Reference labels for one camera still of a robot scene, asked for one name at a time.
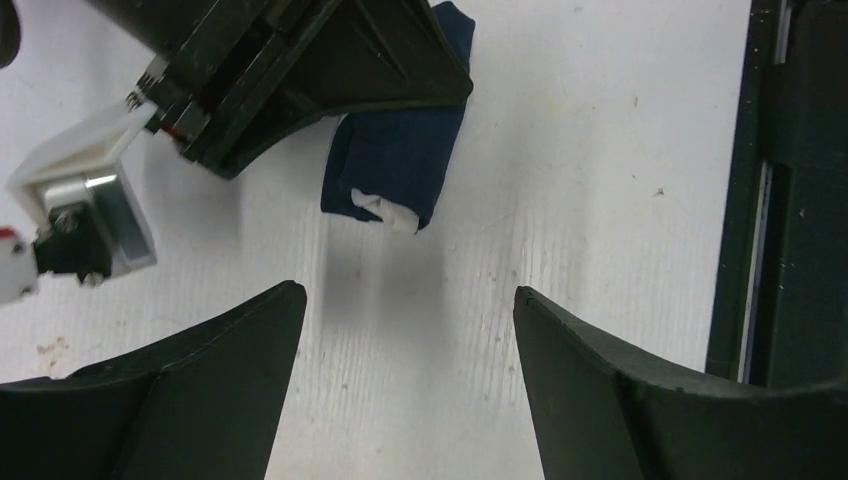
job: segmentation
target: dirt speck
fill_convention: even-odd
[[[69,348],[71,347],[68,345],[68,342],[65,341],[65,337],[56,337],[56,341],[46,347],[42,345],[35,346],[35,350],[39,355],[48,355],[56,351],[67,350]]]

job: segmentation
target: white table surface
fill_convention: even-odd
[[[517,285],[702,369],[750,2],[456,3],[477,20],[476,90],[427,230],[321,214],[334,120],[230,183],[161,136],[136,142],[160,265],[94,291],[46,279],[0,309],[0,381],[67,375],[295,279],[310,303],[268,478],[538,479]],[[4,182],[151,58],[81,2],[18,4]],[[31,232],[5,192],[0,205]]]

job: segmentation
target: black plastic housing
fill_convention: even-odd
[[[781,2],[752,4],[706,363],[771,387],[848,365],[848,2],[790,3],[778,65]]]
[[[86,0],[159,56],[152,129],[224,178],[328,115],[459,105],[473,84],[426,0]]]

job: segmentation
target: blue fabric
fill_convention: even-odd
[[[451,2],[433,13],[457,57],[470,71],[474,20]],[[380,221],[350,198],[356,188],[403,205],[419,217],[418,229],[430,223],[442,193],[465,104],[458,107],[354,113],[336,131],[330,147],[321,211]]]

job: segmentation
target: screw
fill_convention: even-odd
[[[139,105],[144,103],[144,96],[140,92],[130,92],[130,94],[127,95],[126,103],[127,108],[129,108],[130,111],[133,111],[138,108]]]
[[[82,284],[89,288],[98,287],[103,284],[105,278],[99,273],[89,273],[82,279]]]
[[[53,226],[62,233],[71,233],[79,227],[79,219],[71,212],[62,212],[53,221]]]

